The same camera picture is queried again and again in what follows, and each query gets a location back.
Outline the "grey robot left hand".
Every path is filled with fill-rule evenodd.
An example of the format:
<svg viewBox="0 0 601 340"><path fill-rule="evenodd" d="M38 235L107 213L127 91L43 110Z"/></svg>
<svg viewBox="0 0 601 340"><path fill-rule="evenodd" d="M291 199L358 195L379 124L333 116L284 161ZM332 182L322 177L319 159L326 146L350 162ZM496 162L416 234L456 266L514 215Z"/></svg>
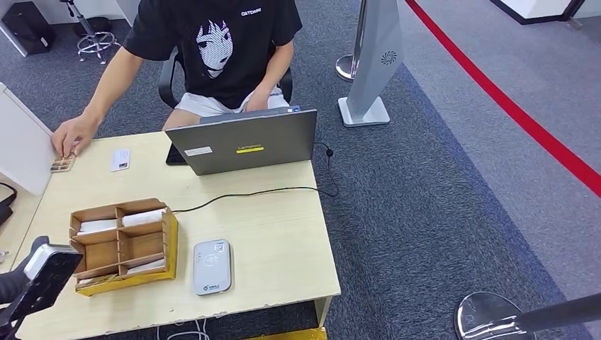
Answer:
<svg viewBox="0 0 601 340"><path fill-rule="evenodd" d="M24 272L25 267L37 249L41 245L49 243L50 239L46 235L36 237L32 243L29 255L15 269L1 274L1 304L11 303L22 292L26 284L30 281Z"/></svg>

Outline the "person's left hand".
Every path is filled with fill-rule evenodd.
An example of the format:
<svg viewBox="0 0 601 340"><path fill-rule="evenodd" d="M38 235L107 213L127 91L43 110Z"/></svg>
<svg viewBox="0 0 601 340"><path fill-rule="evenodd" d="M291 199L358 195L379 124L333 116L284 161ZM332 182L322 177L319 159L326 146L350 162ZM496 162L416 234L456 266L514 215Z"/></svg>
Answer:
<svg viewBox="0 0 601 340"><path fill-rule="evenodd" d="M271 95L271 88L258 86L251 93L247 103L244 106L244 110L250 111L261 111L268 108L268 100Z"/></svg>

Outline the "person's right hand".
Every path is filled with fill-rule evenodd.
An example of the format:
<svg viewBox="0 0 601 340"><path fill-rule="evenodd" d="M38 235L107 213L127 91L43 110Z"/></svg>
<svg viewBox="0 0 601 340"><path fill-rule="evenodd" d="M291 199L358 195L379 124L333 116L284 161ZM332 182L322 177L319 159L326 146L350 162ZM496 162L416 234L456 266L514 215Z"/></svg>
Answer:
<svg viewBox="0 0 601 340"><path fill-rule="evenodd" d="M91 142L102 120L102 115L84 112L61 123L51 136L57 156L77 156Z"/></svg>

